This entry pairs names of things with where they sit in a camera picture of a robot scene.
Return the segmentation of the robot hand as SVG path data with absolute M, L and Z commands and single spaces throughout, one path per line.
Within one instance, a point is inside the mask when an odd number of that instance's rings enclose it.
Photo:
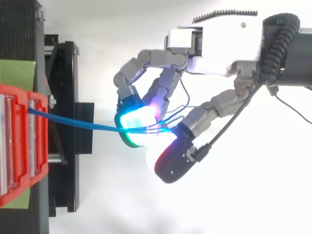
M 162 50 L 142 50 L 114 76 L 119 135 L 131 148 L 148 147 L 153 171 L 163 182 L 178 181 L 200 162 L 212 145 L 196 148 L 193 141 L 215 119 L 236 117 L 260 87 L 263 34 L 256 12 L 216 11 L 172 29 Z M 169 99 L 184 73 L 236 79 L 232 89 L 169 127 Z

